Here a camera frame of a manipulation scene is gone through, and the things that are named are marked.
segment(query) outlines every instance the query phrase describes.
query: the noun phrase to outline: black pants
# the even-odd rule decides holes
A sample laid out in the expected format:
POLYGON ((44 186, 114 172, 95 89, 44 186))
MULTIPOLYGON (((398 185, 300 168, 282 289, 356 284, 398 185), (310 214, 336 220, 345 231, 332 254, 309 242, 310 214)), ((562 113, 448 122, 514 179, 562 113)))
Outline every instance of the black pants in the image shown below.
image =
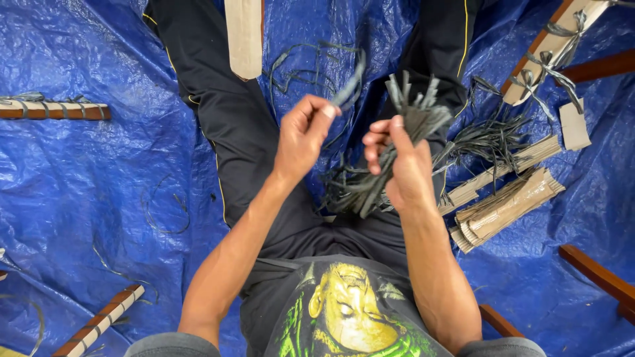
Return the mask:
MULTIPOLYGON (((411 93, 425 93, 432 73, 441 79, 438 102, 454 113, 464 107, 461 77, 480 2, 423 0, 399 65, 399 73, 410 71, 411 93)), ((279 136, 276 121, 258 83, 244 82, 231 72, 225 20, 210 0, 150 0, 144 21, 165 45, 180 96, 198 115, 216 152, 224 219, 233 227, 271 173, 279 136)), ((388 101, 381 118, 394 112, 388 101)), ((433 154, 443 148, 446 131, 442 128, 430 138, 433 154)), ((444 184, 443 177, 435 178, 438 192, 444 184)), ((295 259, 331 254, 373 259, 408 274, 395 211, 374 212, 366 219, 339 215, 332 224, 324 223, 300 183, 280 209, 259 256, 295 259)))

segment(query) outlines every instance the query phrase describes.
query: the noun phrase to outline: printed face graphic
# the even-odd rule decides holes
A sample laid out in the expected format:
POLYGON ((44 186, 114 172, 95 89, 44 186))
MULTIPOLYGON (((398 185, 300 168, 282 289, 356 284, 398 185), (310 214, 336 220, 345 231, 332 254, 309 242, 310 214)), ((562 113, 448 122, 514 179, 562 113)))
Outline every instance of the printed face graphic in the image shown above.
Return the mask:
POLYGON ((367 272, 350 264, 333 264, 309 302, 312 318, 323 315, 329 334, 342 346, 372 353, 397 341, 397 331, 377 307, 367 272))

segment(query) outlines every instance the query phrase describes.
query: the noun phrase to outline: person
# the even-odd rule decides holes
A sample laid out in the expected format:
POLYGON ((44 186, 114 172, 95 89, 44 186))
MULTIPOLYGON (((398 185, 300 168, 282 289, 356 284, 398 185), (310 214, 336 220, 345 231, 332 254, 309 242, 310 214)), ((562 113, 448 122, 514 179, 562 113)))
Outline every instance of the person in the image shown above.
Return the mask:
MULTIPOLYGON (((467 45, 479 0, 423 0, 398 71, 411 93, 441 80, 438 103, 465 106, 467 45)), ((307 95, 278 127, 258 83, 229 67, 225 20, 210 0, 150 0, 145 22, 166 47, 181 97, 217 155, 229 234, 185 295, 177 332, 134 343, 129 357, 219 356, 219 326, 237 295, 248 356, 544 356, 526 339, 482 341, 476 299, 455 260, 436 200, 431 155, 447 128, 416 146, 387 102, 364 158, 392 141, 391 212, 315 213, 303 177, 341 110, 307 95)))

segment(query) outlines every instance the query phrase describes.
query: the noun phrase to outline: graphic print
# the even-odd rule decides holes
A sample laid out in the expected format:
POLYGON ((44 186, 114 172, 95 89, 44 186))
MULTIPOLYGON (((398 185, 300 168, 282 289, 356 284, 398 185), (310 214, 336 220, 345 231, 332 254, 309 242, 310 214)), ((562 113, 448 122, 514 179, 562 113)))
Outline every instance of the graphic print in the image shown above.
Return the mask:
POLYGON ((368 272, 345 263, 313 263, 276 336, 279 357, 435 356, 421 331, 399 321, 385 301, 405 300, 392 284, 373 289, 368 272), (316 270, 323 270, 316 279, 316 270))

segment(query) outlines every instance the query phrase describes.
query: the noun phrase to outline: plastic sheet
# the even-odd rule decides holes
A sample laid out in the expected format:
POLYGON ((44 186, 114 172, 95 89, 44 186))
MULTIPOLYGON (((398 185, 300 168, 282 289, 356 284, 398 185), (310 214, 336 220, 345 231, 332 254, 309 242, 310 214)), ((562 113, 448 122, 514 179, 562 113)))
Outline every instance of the plastic sheet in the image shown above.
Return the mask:
MULTIPOLYGON (((50 355, 130 284, 106 270, 93 244, 111 268, 149 281, 159 293, 158 304, 134 304, 126 314, 130 322, 108 329, 93 345, 105 344, 106 356, 121 356, 135 340, 176 329, 194 271, 227 232, 213 152, 177 95, 165 52, 141 22, 144 6, 143 0, 0 4, 0 94, 39 90, 63 99, 83 93, 109 104, 113 114, 103 123, 0 121, 0 246, 6 249, 0 269, 10 271, 0 293, 42 307, 46 330, 37 356, 50 355), (178 231, 188 220, 189 227, 161 233, 149 225, 147 211, 159 230, 178 231)), ((465 83, 477 74, 500 86, 557 7, 548 0, 501 0, 481 11, 465 83)), ((290 46, 320 40, 362 47, 369 58, 361 98, 338 119, 330 138, 353 118, 354 129, 323 153, 306 178, 316 196, 319 177, 335 165, 336 153, 358 148, 381 108, 382 78, 396 68, 417 11, 416 0, 267 1, 265 69, 290 46)), ((632 9, 607 10, 582 38, 574 64, 632 48, 634 15, 632 9)), ((328 53, 338 61, 321 55, 318 66, 342 86, 354 70, 354 55, 328 53)), ((314 51, 296 49, 274 78, 303 68, 316 68, 314 51)), ((261 85, 271 103, 268 82, 261 79, 261 85)), ((552 356, 635 354, 635 327, 617 318, 615 300, 556 251, 573 243, 635 281, 628 261, 635 255, 633 88, 632 74, 579 85, 593 144, 546 162, 567 190, 470 254, 458 254, 479 288, 478 301, 552 356)), ((304 93, 328 95, 323 87, 292 81, 287 94, 273 91, 278 118, 304 93)), ((549 79, 538 94, 553 113, 566 102, 566 93, 549 79)), ((482 93, 477 98, 482 111, 495 100, 482 93)), ((527 130, 537 141, 550 126, 543 113, 533 112, 527 130)), ((472 117, 469 109, 460 116, 472 117)), ((482 170, 477 163, 470 169, 482 170)), ((465 168, 453 168, 448 186, 468 176, 465 168)), ((144 298, 154 301, 151 287, 144 298)), ((485 325, 485 337, 496 336, 485 325)), ((36 337, 35 311, 19 300, 0 300, 0 344, 28 353, 36 337)), ((238 303, 222 323, 220 347, 224 356, 244 355, 238 303)))

